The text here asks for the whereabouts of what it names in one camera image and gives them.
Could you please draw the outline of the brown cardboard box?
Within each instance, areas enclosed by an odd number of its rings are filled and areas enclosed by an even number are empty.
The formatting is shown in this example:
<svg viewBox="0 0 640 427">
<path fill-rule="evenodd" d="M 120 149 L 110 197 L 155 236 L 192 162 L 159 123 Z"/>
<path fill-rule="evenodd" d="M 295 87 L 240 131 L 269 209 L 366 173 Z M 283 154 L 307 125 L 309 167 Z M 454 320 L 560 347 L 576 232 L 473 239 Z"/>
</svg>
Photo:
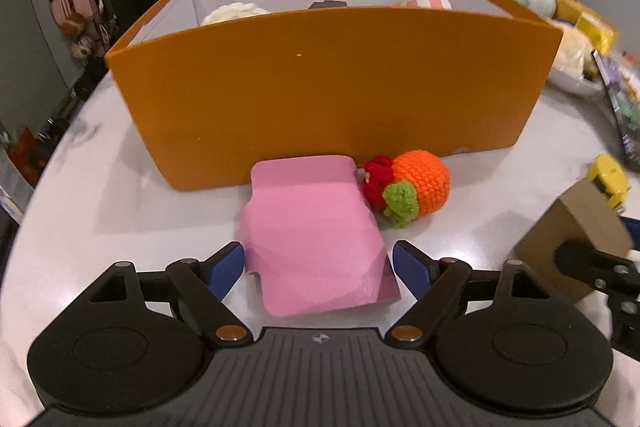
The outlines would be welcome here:
<svg viewBox="0 0 640 427">
<path fill-rule="evenodd" d="M 514 247 L 524 261 L 556 291 L 578 303 L 592 289 L 562 274 L 555 251 L 566 241 L 579 241 L 618 257 L 627 257 L 632 238 L 597 185 L 582 179 L 564 191 Z"/>
</svg>

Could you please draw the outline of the orange crochet fruit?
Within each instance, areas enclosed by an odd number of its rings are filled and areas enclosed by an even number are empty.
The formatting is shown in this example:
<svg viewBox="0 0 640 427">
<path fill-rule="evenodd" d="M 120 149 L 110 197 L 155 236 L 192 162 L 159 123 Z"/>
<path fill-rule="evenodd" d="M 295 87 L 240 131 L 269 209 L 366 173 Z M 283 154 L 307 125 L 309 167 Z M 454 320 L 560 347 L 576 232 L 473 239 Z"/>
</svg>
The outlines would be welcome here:
<svg viewBox="0 0 640 427">
<path fill-rule="evenodd" d="M 399 228 L 445 206 L 451 187 L 449 169 L 427 150 L 409 150 L 395 158 L 378 155 L 362 165 L 361 191 L 372 210 Z"/>
</svg>

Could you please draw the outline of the yellow toy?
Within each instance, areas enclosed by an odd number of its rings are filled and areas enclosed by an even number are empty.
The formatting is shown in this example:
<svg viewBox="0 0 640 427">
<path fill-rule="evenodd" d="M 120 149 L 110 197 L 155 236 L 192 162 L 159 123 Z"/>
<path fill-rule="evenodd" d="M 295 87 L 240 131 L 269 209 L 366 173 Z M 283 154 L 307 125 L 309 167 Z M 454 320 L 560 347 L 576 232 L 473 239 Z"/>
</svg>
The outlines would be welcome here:
<svg viewBox="0 0 640 427">
<path fill-rule="evenodd" d="M 587 170 L 591 181 L 608 201 L 608 205 L 620 211 L 630 191 L 629 179 L 622 165 L 610 154 L 600 154 Z"/>
</svg>

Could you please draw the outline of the pink pouch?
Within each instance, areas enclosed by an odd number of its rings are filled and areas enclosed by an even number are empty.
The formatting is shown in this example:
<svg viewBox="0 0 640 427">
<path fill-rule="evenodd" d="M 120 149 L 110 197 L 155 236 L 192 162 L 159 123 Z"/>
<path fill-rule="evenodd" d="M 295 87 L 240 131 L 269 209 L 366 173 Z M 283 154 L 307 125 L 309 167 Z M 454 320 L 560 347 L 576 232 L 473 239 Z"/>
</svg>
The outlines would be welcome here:
<svg viewBox="0 0 640 427">
<path fill-rule="evenodd" d="M 240 217 L 247 272 L 273 317 L 399 298 L 383 237 L 355 161 L 326 155 L 259 161 Z"/>
</svg>

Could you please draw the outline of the white crochet bunny doll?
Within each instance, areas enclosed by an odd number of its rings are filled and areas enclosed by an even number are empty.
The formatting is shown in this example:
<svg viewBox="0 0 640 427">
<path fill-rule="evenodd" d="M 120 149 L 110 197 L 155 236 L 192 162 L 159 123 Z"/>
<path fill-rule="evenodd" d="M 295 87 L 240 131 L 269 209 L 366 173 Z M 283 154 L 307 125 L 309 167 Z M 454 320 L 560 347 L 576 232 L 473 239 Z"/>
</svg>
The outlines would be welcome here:
<svg viewBox="0 0 640 427">
<path fill-rule="evenodd" d="M 216 10 L 210 12 L 201 25 L 213 25 L 222 22 L 228 22 L 228 20 L 240 20 L 241 18 L 249 18 L 253 16 L 266 15 L 269 11 L 260 8 L 255 3 L 242 3 L 233 2 L 231 4 L 221 5 Z"/>
</svg>

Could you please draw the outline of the dark grey case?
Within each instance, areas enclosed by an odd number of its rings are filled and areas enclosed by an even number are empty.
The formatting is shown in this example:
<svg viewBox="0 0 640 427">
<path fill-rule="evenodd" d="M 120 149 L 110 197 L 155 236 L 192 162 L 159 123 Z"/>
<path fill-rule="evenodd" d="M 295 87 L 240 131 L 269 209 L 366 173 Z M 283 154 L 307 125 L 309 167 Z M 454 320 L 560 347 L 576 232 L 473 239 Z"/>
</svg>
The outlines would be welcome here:
<svg viewBox="0 0 640 427">
<path fill-rule="evenodd" d="M 321 9 L 334 9 L 334 8 L 346 8 L 348 3 L 340 0 L 323 0 L 314 1 L 308 6 L 308 10 L 321 10 Z"/>
</svg>

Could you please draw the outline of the fox plush keychain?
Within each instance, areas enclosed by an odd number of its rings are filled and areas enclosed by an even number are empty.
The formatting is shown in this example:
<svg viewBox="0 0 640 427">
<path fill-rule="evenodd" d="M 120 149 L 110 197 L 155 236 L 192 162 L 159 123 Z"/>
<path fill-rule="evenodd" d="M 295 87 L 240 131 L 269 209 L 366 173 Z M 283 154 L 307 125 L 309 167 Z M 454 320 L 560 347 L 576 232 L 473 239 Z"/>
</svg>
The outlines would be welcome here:
<svg viewBox="0 0 640 427">
<path fill-rule="evenodd" d="M 432 10 L 451 10 L 452 5 L 449 0 L 407 0 L 401 2 L 401 6 L 407 8 L 420 8 Z"/>
</svg>

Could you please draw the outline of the orange storage box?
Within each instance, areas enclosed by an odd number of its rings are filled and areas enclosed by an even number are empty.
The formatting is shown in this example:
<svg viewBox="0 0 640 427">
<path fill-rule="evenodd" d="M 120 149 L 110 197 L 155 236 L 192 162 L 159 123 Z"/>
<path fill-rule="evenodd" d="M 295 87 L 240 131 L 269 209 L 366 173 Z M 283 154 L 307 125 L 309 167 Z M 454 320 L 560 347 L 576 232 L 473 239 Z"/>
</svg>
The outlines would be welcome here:
<svg viewBox="0 0 640 427">
<path fill-rule="evenodd" d="M 243 184 L 259 161 L 509 147 L 562 32 L 513 0 L 160 0 L 107 53 L 134 124 L 178 191 Z M 202 26 L 221 5 L 269 14 Z"/>
</svg>

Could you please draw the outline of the basketball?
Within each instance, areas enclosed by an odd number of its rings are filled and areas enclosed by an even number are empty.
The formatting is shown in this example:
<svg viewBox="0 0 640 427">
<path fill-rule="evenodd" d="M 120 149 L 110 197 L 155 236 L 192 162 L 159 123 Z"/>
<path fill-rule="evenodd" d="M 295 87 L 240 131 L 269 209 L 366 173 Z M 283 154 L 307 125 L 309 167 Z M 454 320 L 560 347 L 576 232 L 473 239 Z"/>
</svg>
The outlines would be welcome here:
<svg viewBox="0 0 640 427">
<path fill-rule="evenodd" d="M 85 27 L 85 17 L 77 12 L 70 12 L 60 23 L 62 35 L 67 39 L 79 38 L 85 32 Z"/>
</svg>

